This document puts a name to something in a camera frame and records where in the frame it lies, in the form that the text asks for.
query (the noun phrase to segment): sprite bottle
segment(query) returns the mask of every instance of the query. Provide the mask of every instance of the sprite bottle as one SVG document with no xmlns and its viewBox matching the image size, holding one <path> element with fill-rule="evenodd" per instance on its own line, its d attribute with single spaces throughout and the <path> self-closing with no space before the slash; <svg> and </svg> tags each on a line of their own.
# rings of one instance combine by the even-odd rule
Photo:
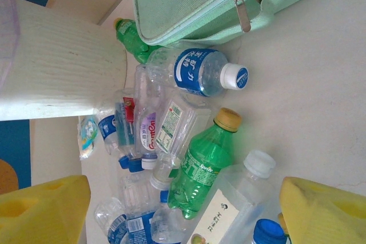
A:
<svg viewBox="0 0 366 244">
<path fill-rule="evenodd" d="M 220 170 L 233 164 L 232 135 L 240 123 L 240 115 L 221 108 L 214 125 L 190 140 L 168 198 L 168 206 L 181 209 L 184 218 L 197 215 Z"/>
</svg>

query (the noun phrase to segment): plastic bottle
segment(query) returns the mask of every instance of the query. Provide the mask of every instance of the plastic bottle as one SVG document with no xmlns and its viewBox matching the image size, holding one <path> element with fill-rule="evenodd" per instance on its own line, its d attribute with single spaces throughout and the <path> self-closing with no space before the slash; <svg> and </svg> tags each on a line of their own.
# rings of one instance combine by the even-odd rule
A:
<svg viewBox="0 0 366 244">
<path fill-rule="evenodd" d="M 158 161 L 150 179 L 155 188 L 169 189 L 176 175 L 172 170 L 179 168 L 192 136 L 206 129 L 211 112 L 203 98 L 187 93 L 175 93 L 164 105 L 156 135 Z"/>
<path fill-rule="evenodd" d="M 241 90 L 248 81 L 245 67 L 228 63 L 223 53 L 213 49 L 160 48 L 152 52 L 147 66 L 153 79 L 205 97 L 225 89 Z"/>
<path fill-rule="evenodd" d="M 150 184 L 151 171 L 140 159 L 129 161 L 132 174 L 120 180 L 120 200 L 125 206 L 130 244 L 152 244 L 150 222 L 159 208 L 159 192 Z"/>
<path fill-rule="evenodd" d="M 141 64 L 145 64 L 150 54 L 161 47 L 147 45 L 141 40 L 135 20 L 117 18 L 114 21 L 114 27 L 117 31 L 117 39 L 125 45 L 126 50 L 132 53 Z"/>
<path fill-rule="evenodd" d="M 178 244 L 182 241 L 187 226 L 179 209 L 170 209 L 167 204 L 168 191 L 160 192 L 161 208 L 151 220 L 151 235 L 154 244 Z"/>
<path fill-rule="evenodd" d="M 133 126 L 135 108 L 133 93 L 133 89 L 118 90 L 114 93 L 118 147 L 124 154 L 119 160 L 122 169 L 128 168 L 129 159 L 132 159 L 136 154 Z"/>
<path fill-rule="evenodd" d="M 244 165 L 222 169 L 183 243 L 197 235 L 209 243 L 243 243 L 269 205 L 273 187 L 267 179 L 275 165 L 268 154 L 254 150 Z"/>
<path fill-rule="evenodd" d="M 122 156 L 122 152 L 118 148 L 115 112 L 116 110 L 112 100 L 103 101 L 98 111 L 94 114 L 94 117 L 103 136 L 107 153 L 119 159 Z"/>
<path fill-rule="evenodd" d="M 121 202 L 112 197 L 100 202 L 95 211 L 94 219 L 107 236 L 110 244 L 128 244 L 126 216 Z"/>
<path fill-rule="evenodd" d="M 144 169 L 152 170 L 157 161 L 156 126 L 158 111 L 164 101 L 164 90 L 150 79 L 145 65 L 136 67 L 134 87 L 136 157 L 142 158 Z"/>
<path fill-rule="evenodd" d="M 232 135 L 240 123 L 240 115 L 221 108 L 214 125 L 190 140 L 168 199 L 169 207 L 180 208 L 184 218 L 197 215 L 220 170 L 233 163 Z"/>
<path fill-rule="evenodd" d="M 270 219 L 259 219 L 254 228 L 252 244 L 286 244 L 287 237 L 280 224 Z"/>
</svg>

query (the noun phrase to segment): green plastic bottle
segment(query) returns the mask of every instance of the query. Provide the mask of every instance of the green plastic bottle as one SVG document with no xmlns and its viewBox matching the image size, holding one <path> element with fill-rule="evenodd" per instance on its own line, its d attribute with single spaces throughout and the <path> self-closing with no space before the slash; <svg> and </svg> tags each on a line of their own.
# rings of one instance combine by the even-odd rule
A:
<svg viewBox="0 0 366 244">
<path fill-rule="evenodd" d="M 240 115 L 221 108 L 214 125 L 190 140 L 168 198 L 168 206 L 181 209 L 184 218 L 197 215 L 220 170 L 233 164 L 232 135 L 240 123 Z"/>
<path fill-rule="evenodd" d="M 161 46 L 150 46 L 143 42 L 138 35 L 136 22 L 131 19 L 117 18 L 114 21 L 117 39 L 125 45 L 126 50 L 132 53 L 139 63 L 146 64 L 150 54 Z"/>
</svg>

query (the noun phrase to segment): blue bottle cap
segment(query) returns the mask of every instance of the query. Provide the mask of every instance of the blue bottle cap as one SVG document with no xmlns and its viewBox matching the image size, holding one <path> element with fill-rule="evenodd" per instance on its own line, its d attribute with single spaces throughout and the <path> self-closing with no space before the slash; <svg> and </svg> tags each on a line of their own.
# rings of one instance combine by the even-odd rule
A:
<svg viewBox="0 0 366 244">
<path fill-rule="evenodd" d="M 256 244 L 286 244 L 287 237 L 280 224 L 269 219 L 259 219 L 254 228 Z"/>
<path fill-rule="evenodd" d="M 136 173 L 138 171 L 143 171 L 143 168 L 141 166 L 141 158 L 138 159 L 130 159 L 128 161 L 128 169 L 131 173 Z"/>
<path fill-rule="evenodd" d="M 160 202 L 161 203 L 167 203 L 168 202 L 168 194 L 169 194 L 169 191 L 161 191 L 160 192 Z"/>
<path fill-rule="evenodd" d="M 120 160 L 118 160 L 118 162 L 120 163 L 122 169 L 124 170 L 128 169 L 129 159 L 126 155 L 124 157 L 121 157 Z"/>
</svg>

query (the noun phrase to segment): zipper pull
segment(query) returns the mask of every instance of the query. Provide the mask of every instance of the zipper pull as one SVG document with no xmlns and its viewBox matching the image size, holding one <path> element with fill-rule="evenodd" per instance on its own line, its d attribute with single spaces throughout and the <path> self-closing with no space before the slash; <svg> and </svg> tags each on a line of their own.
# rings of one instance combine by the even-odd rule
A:
<svg viewBox="0 0 366 244">
<path fill-rule="evenodd" d="M 247 33 L 250 31 L 252 27 L 250 25 L 250 19 L 248 17 L 248 12 L 245 7 L 245 2 L 244 0 L 234 0 L 234 2 L 236 10 L 238 12 L 241 30 Z"/>
</svg>

